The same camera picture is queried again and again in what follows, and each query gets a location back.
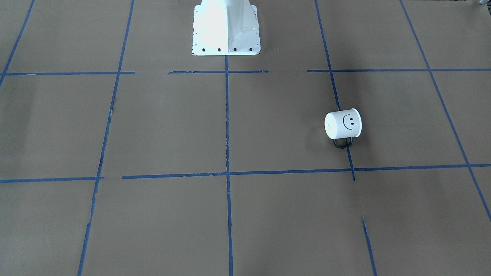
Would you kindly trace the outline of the white smiley mug black handle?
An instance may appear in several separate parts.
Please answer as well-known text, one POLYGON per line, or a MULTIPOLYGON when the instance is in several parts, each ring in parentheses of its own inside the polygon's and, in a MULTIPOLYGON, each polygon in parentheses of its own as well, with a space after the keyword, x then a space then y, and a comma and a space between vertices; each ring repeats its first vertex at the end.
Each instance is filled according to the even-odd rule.
POLYGON ((330 112, 326 115, 324 126, 327 136, 339 149, 352 146, 354 138, 362 133, 362 118, 355 108, 330 112))

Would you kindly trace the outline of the white pedestal column base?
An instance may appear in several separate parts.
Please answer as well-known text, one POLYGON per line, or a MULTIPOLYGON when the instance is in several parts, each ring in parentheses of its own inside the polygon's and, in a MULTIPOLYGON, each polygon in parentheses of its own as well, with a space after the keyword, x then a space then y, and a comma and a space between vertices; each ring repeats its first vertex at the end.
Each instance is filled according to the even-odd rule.
POLYGON ((260 54, 258 10, 249 0, 202 0, 193 15, 194 56, 260 54))

